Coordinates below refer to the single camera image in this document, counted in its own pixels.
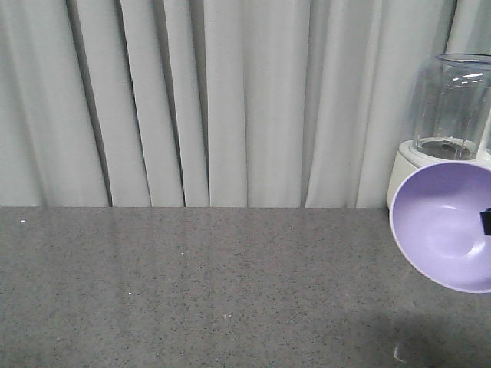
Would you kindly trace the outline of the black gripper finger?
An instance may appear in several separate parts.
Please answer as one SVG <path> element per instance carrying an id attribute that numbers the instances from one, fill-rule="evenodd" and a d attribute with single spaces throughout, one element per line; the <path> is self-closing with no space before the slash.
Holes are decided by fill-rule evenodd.
<path id="1" fill-rule="evenodd" d="M 480 213 L 481 224 L 483 227 L 483 233 L 485 235 L 491 235 L 491 208 Z"/>

